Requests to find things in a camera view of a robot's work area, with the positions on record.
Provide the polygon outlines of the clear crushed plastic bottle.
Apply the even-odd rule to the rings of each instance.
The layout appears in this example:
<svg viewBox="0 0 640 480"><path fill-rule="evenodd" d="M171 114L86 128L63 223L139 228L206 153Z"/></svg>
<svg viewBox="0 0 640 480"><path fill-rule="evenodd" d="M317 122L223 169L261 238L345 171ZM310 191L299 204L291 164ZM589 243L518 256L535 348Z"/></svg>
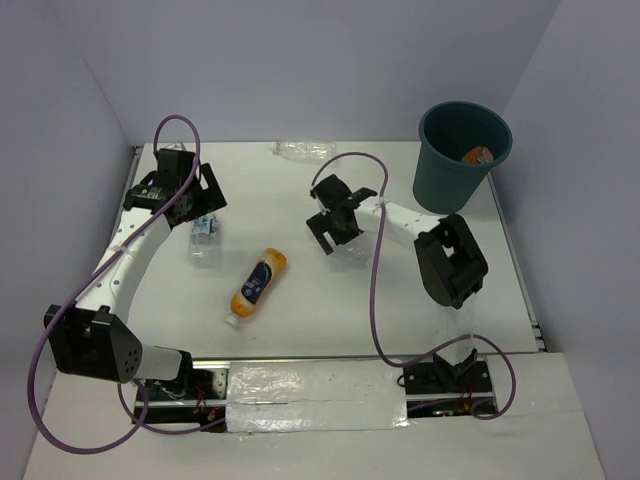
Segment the clear crushed plastic bottle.
<svg viewBox="0 0 640 480"><path fill-rule="evenodd" d="M371 249L366 243L353 240L334 248L329 258L345 268L364 269L372 257Z"/></svg>

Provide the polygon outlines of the orange label tea bottle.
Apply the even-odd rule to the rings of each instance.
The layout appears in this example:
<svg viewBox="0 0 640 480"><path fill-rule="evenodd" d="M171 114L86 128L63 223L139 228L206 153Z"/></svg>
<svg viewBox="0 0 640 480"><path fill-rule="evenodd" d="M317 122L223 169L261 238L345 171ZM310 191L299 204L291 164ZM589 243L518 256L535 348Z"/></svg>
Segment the orange label tea bottle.
<svg viewBox="0 0 640 480"><path fill-rule="evenodd" d="M485 165L493 161L494 156L490 149L482 145L473 147L462 157L462 162L470 165Z"/></svg>

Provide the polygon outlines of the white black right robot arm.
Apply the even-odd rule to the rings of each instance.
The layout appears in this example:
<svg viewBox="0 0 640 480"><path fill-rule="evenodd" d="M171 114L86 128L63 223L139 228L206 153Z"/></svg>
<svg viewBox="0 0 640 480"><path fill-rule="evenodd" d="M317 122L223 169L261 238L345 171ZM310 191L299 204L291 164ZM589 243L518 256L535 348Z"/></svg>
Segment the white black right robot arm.
<svg viewBox="0 0 640 480"><path fill-rule="evenodd" d="M430 355L435 363L435 380L444 390L458 390L468 381L477 358L469 305L489 272L466 221L458 214L420 214L386 201L367 187L353 191L334 174L313 181L310 196L317 201L319 212L306 225L325 254L354 243L366 232L376 235L369 295L371 316L375 315L382 240L387 238L416 254L426 293L448 315L439 339L443 348Z"/></svg>

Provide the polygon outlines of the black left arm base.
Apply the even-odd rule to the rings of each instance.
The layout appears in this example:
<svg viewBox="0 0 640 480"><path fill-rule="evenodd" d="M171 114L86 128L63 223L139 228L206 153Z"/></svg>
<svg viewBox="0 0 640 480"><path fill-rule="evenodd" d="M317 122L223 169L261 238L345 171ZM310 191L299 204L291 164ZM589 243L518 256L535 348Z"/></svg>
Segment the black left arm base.
<svg viewBox="0 0 640 480"><path fill-rule="evenodd" d="M146 380L145 424L161 430L226 431L227 368L194 368L183 383Z"/></svg>

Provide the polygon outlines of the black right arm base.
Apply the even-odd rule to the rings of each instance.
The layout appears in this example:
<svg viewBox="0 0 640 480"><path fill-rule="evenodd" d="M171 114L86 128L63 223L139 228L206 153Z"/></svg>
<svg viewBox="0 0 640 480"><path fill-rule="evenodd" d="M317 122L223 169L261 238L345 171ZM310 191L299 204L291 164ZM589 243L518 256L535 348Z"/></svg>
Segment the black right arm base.
<svg viewBox="0 0 640 480"><path fill-rule="evenodd" d="M485 361L477 360L456 378L445 372L443 361L424 362L404 369L397 379L409 396L444 398L466 395L486 396L493 393L493 384Z"/></svg>

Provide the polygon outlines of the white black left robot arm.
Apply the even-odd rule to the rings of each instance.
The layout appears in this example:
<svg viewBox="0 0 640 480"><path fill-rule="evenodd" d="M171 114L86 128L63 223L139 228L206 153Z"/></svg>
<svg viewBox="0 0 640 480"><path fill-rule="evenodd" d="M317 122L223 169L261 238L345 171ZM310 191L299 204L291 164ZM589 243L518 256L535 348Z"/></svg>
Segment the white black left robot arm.
<svg viewBox="0 0 640 480"><path fill-rule="evenodd" d="M93 280L49 336L57 369L68 375L128 383L154 382L173 398L195 388L189 352L144 344L128 328L134 295L171 231L226 206L211 167L192 171L195 155L163 148L156 170L127 191L116 234Z"/></svg>

